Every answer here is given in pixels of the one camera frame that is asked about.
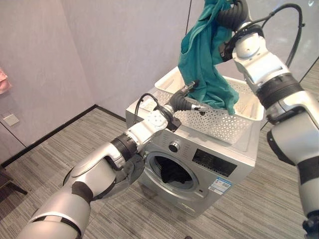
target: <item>chair leg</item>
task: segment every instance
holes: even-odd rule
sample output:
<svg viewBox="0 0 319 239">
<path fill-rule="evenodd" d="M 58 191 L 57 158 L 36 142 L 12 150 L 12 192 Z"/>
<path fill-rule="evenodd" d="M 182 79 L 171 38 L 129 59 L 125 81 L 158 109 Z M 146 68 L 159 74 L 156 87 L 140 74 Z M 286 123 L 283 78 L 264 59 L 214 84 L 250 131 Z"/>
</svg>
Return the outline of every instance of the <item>chair leg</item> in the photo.
<svg viewBox="0 0 319 239">
<path fill-rule="evenodd" d="M 12 182 L 9 182 L 6 186 L 9 187 L 9 188 L 14 189 L 14 190 L 16 190 L 16 191 L 18 191 L 18 192 L 20 192 L 20 193 L 23 193 L 23 194 L 25 194 L 25 195 L 28 194 L 27 191 L 23 190 L 22 188 L 20 188 L 19 186 L 15 185 L 15 184 L 12 183 Z"/>
</svg>

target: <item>pink cloth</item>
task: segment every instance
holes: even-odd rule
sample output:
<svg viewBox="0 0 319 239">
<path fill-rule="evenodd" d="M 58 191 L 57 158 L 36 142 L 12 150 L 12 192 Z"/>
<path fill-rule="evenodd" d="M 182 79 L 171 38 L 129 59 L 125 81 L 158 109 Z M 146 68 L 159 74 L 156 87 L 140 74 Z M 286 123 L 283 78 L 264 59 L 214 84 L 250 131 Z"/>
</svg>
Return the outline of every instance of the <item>pink cloth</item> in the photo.
<svg viewBox="0 0 319 239">
<path fill-rule="evenodd" d="M 11 87 L 12 85 L 8 80 L 8 76 L 0 68 L 0 94 L 6 92 Z"/>
</svg>

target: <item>digital display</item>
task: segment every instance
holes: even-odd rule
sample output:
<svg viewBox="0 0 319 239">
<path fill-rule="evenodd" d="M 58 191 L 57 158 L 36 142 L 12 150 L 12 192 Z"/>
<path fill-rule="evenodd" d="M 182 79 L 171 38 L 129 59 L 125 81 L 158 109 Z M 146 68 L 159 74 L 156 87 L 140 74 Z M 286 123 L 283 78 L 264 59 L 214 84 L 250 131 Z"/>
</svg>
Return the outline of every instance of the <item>digital display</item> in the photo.
<svg viewBox="0 0 319 239">
<path fill-rule="evenodd" d="M 202 165 L 225 177 L 228 177 L 237 167 L 236 164 L 227 162 L 226 160 L 223 160 L 212 154 L 206 153 L 200 149 L 196 151 L 195 156 L 193 158 L 193 162 Z"/>
</svg>

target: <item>baseboard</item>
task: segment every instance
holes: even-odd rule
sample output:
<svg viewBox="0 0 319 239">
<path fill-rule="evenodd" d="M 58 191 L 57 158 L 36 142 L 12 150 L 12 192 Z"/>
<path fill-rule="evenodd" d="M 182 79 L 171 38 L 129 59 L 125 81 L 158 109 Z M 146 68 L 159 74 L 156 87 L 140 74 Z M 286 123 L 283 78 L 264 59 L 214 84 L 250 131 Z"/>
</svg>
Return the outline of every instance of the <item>baseboard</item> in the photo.
<svg viewBox="0 0 319 239">
<path fill-rule="evenodd" d="M 64 123 L 63 125 L 59 126 L 58 128 L 54 129 L 53 131 L 51 131 L 50 133 L 46 134 L 45 136 L 43 136 L 42 138 L 40 138 L 39 140 L 37 140 L 36 142 L 34 142 L 33 144 L 29 145 L 28 147 L 26 147 L 25 149 L 21 150 L 19 153 L 17 153 L 16 155 L 12 156 L 11 158 L 9 158 L 8 160 L 6 160 L 5 162 L 3 162 L 1 164 L 1 166 L 7 167 L 9 164 L 11 164 L 12 162 L 16 161 L 18 158 L 20 158 L 21 156 L 23 156 L 25 153 L 29 152 L 30 150 L 32 150 L 33 148 L 37 147 L 39 144 L 43 143 L 44 141 L 46 141 L 48 138 L 52 137 L 53 135 L 55 135 L 56 133 L 58 133 L 59 131 L 61 131 L 62 129 L 64 129 L 65 127 L 67 127 L 68 125 L 72 124 L 73 122 L 75 122 L 76 120 L 78 120 L 79 118 L 81 118 L 82 116 L 86 115 L 88 112 L 92 111 L 93 109 L 100 107 L 98 105 L 93 105 L 90 108 L 86 109 L 85 111 L 83 111 L 82 113 L 78 114 L 77 116 L 73 117 L 72 119 L 70 119 L 69 121 L 67 121 L 66 123 Z"/>
<path fill-rule="evenodd" d="M 126 122 L 125 118 L 123 118 L 122 116 L 119 116 L 119 115 L 107 110 L 106 108 L 103 108 L 102 106 L 96 106 L 96 108 L 101 110 L 101 111 L 103 111 L 103 112 L 105 112 L 105 113 L 108 113 L 109 115 L 111 115 L 111 116 L 113 116 L 113 117 L 115 117 L 115 118 L 117 118 L 117 119 L 119 119 L 119 120 L 121 120 L 123 122 Z"/>
</svg>

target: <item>front-load washing machine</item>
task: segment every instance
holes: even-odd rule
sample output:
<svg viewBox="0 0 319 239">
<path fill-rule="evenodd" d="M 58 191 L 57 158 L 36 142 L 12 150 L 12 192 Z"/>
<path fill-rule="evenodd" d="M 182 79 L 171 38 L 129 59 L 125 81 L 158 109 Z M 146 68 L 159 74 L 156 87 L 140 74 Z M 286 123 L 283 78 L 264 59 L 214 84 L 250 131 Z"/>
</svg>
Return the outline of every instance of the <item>front-load washing machine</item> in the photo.
<svg viewBox="0 0 319 239">
<path fill-rule="evenodd" d="M 136 102 L 126 110 L 127 127 L 134 124 Z M 149 109 L 139 109 L 144 119 Z M 192 216 L 202 214 L 254 168 L 260 122 L 233 145 L 181 125 L 152 139 L 141 155 L 145 169 L 139 181 Z"/>
</svg>

